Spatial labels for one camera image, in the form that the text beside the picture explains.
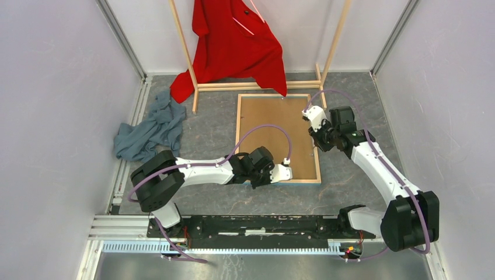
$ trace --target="blue cloth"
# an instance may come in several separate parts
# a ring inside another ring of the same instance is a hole
[[[157,144],[170,146],[175,156],[179,155],[182,121],[186,108],[170,98],[170,90],[159,93],[150,105],[147,118],[135,127],[120,124],[113,139],[115,156],[129,161],[146,162],[158,152]]]

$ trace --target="brown panel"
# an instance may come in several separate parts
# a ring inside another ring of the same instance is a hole
[[[315,150],[308,135],[309,123],[301,115],[308,100],[308,94],[295,94],[284,99],[277,94],[241,94],[239,98],[238,139],[261,124],[282,127],[292,140],[290,167],[293,180],[320,180],[317,174],[319,167],[316,166],[313,154]],[[281,163],[287,157],[287,139],[276,128],[266,127],[251,133],[242,142],[239,151],[252,152],[260,146],[265,146],[271,152],[275,163]]]

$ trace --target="hanger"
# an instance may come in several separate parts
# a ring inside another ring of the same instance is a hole
[[[256,15],[260,17],[260,19],[262,20],[262,22],[264,23],[264,19],[262,17],[262,15],[260,14],[260,12],[258,11],[258,9],[256,8],[256,5],[255,3],[253,2],[253,0],[249,0],[251,2],[251,4],[253,5],[253,7],[255,7],[255,11],[256,11]],[[244,26],[242,23],[240,23],[238,20],[236,20],[234,17],[232,17],[232,19],[238,24],[240,25],[242,28],[246,29],[247,32],[251,33],[251,35],[254,35],[254,33],[251,32],[251,30],[249,30],[246,26]]]

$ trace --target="robotic arm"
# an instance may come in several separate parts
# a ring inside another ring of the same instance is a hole
[[[430,242],[438,240],[438,197],[432,191],[422,192],[409,182],[383,154],[375,138],[369,132],[357,129],[351,107],[331,109],[330,120],[319,106],[308,108],[302,115],[311,124],[309,134],[315,146],[323,152],[334,146],[344,152],[368,175],[388,205],[385,213],[364,205],[341,209],[339,219],[343,230],[364,230],[382,236],[392,251],[425,244],[419,215],[405,190],[408,187],[419,202]]]
[[[163,227],[174,233],[180,230],[181,217],[177,206],[171,201],[180,187],[195,184],[242,184],[249,180],[253,189],[292,179],[289,160],[274,164],[273,156],[267,148],[261,146],[252,153],[237,153],[225,161],[225,157],[213,160],[187,160],[174,157],[165,150],[143,164],[131,174],[136,186],[155,172],[172,166],[183,166],[166,172],[167,177],[156,176],[135,193],[143,212],[151,212]]]

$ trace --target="red hoodie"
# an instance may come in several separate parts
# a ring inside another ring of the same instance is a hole
[[[242,0],[195,0],[193,31],[199,36],[193,62],[198,83],[253,77],[261,88],[287,95],[282,46],[268,24]],[[170,94],[178,103],[193,92],[189,70],[179,74],[170,86]]]

